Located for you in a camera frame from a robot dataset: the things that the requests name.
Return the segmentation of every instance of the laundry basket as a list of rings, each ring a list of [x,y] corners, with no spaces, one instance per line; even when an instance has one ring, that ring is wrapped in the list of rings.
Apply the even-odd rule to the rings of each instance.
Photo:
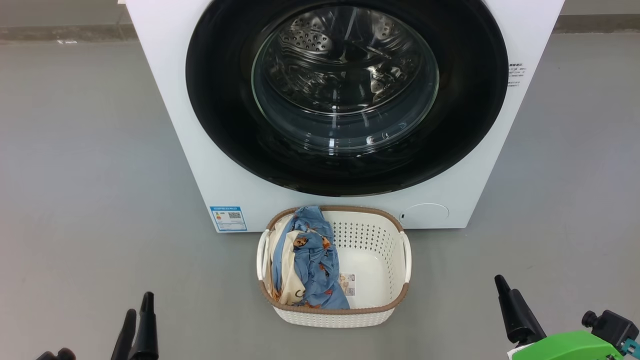
[[[329,310],[283,305],[264,284],[271,266],[267,238],[288,209],[276,215],[258,244],[256,271],[262,294],[286,322],[314,327],[365,327],[383,323],[406,296],[411,277],[411,247],[400,223],[388,213],[354,206],[321,206],[333,227],[340,274],[348,277],[351,309]]]

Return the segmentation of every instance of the blue and white sticker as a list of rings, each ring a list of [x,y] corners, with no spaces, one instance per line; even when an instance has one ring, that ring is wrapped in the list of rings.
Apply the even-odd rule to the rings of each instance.
[[[218,231],[246,231],[246,223],[239,206],[211,206]]]

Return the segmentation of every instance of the white washing machine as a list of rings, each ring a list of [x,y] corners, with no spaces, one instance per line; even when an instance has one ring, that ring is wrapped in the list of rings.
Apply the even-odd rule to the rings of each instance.
[[[283,209],[465,227],[563,0],[128,0],[220,232]]]

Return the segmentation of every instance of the gray floor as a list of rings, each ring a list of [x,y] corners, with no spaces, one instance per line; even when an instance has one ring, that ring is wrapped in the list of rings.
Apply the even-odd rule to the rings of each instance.
[[[358,330],[288,325],[254,234],[215,233],[139,44],[0,47],[0,348],[107,359],[157,296],[161,359],[505,358],[493,286],[548,333],[640,323],[640,35],[556,35],[464,230],[412,231],[409,296]]]

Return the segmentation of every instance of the white handle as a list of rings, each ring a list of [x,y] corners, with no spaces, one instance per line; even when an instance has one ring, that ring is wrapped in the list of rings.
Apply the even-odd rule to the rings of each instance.
[[[400,235],[402,235],[404,245],[404,267],[406,268],[404,282],[409,282],[411,280],[411,244],[409,244],[409,238],[404,231],[401,231]]]
[[[264,271],[266,270],[265,257],[267,256],[266,245],[268,234],[269,230],[265,230],[262,233],[262,236],[260,236],[260,242],[258,242],[258,254],[255,257],[255,271],[258,274],[258,281],[262,281],[264,277]]]

